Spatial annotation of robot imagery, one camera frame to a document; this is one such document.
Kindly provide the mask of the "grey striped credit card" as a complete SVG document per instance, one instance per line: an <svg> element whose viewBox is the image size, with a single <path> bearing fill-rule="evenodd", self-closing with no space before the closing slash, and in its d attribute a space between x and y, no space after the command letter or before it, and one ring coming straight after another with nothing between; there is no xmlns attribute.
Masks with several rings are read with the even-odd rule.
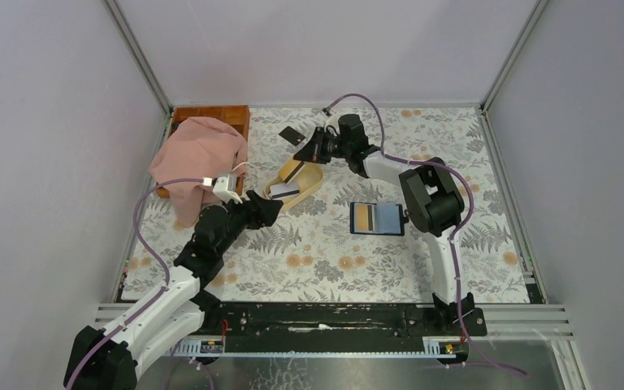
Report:
<svg viewBox="0 0 624 390"><path fill-rule="evenodd" d="M296 197L300 193L300 188L297 183L277 183L272 184L269 188L269 195L271 199L286 199L289 197Z"/></svg>

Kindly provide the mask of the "gold striped credit card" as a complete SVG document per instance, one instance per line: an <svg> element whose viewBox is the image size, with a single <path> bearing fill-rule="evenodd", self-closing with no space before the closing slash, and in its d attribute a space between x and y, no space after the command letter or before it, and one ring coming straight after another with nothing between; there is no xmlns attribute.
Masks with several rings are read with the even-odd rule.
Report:
<svg viewBox="0 0 624 390"><path fill-rule="evenodd" d="M285 183L289 183L305 166L305 163L294 158L290 158L279 170L279 178Z"/></svg>

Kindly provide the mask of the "black credit card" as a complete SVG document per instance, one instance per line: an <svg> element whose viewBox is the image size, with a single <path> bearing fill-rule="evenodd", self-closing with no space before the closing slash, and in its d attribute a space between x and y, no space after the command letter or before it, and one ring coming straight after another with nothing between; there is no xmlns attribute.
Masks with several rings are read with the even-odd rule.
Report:
<svg viewBox="0 0 624 390"><path fill-rule="evenodd" d="M290 126L281 130L279 136L291 145L300 145L306 139L305 135Z"/></svg>

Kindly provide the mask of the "black card holder wallet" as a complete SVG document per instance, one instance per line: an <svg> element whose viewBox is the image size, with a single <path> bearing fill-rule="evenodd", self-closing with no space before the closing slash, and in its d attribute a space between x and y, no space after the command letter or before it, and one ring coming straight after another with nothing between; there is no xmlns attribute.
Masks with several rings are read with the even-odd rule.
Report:
<svg viewBox="0 0 624 390"><path fill-rule="evenodd" d="M359 232L354 227L354 208L358 203L365 202L352 202L350 204L350 224L349 231L351 234L356 235L370 235L370 236L404 236L405 224L409 221L404 215L403 206L397 203L379 202L371 203L376 205L375 220L376 231L375 232Z"/></svg>

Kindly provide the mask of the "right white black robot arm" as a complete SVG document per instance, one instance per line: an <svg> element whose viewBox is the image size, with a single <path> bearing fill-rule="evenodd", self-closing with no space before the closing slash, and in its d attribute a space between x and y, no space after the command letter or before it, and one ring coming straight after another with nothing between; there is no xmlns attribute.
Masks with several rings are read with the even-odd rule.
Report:
<svg viewBox="0 0 624 390"><path fill-rule="evenodd" d="M433 322L441 333L452 335L466 323L475 305L463 282L459 232L470 213L455 181L459 175L440 158L404 160L385 154L370 143L358 115L335 116L317 127L294 159L327 164L345 160L349 169L367 179L382 180L401 189L406 218L428 235L429 255L435 276Z"/></svg>

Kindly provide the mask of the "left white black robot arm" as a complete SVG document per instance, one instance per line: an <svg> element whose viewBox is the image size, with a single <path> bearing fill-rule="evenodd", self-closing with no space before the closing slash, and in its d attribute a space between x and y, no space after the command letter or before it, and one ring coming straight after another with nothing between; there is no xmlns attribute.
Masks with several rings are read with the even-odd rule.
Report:
<svg viewBox="0 0 624 390"><path fill-rule="evenodd" d="M217 328L218 310L195 298L220 272L239 235L272 226L284 207L253 190L246 194L245 200L204 208L166 281L105 326L87 326L76 335L66 389L134 389L170 347L195 331L208 334Z"/></svg>

